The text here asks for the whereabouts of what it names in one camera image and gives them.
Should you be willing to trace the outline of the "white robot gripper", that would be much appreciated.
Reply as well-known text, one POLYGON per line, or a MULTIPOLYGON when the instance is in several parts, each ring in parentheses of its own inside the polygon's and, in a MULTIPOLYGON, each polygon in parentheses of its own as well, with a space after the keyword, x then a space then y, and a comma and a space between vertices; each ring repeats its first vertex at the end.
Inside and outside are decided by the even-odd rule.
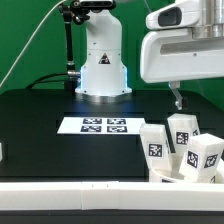
POLYGON ((170 82, 178 110, 182 80, 224 77, 224 0, 175 0, 146 17, 140 75, 170 82))

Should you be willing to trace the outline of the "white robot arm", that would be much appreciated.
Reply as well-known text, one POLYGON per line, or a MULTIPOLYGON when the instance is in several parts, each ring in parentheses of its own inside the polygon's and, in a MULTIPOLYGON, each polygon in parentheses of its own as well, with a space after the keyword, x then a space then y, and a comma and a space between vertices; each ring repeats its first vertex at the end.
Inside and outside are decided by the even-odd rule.
MULTIPOLYGON (((110 10, 116 0, 73 0, 72 19, 86 25, 87 59, 76 92, 95 102, 129 94, 121 61, 122 26, 110 10)), ((224 0, 175 0, 147 15, 150 30, 140 54, 140 76, 167 82, 176 107, 186 107, 180 82, 224 77, 224 0)))

